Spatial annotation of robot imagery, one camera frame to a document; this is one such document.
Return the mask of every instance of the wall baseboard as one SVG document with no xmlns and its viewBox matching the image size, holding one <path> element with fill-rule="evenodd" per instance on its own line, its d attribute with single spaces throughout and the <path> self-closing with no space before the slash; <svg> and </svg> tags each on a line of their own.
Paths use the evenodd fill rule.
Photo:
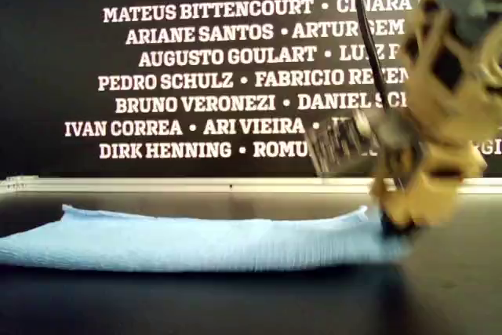
<svg viewBox="0 0 502 335">
<path fill-rule="evenodd" d="M 0 195 L 12 192 L 204 192 L 365 194 L 371 178 L 40 178 L 10 177 Z M 501 178 L 466 180 L 463 194 L 502 194 Z"/>
</svg>

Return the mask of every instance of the black table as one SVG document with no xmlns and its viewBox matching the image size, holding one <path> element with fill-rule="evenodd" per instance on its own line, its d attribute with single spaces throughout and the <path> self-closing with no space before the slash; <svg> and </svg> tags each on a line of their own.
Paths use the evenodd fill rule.
<svg viewBox="0 0 502 335">
<path fill-rule="evenodd" d="M 396 266 L 262 275 L 0 268 L 0 334 L 501 334 L 501 198 L 462 197 L 455 221 L 421 236 Z M 155 215 L 316 218 L 367 197 L 22 194 L 0 199 L 0 230 L 55 220 L 63 202 Z"/>
</svg>

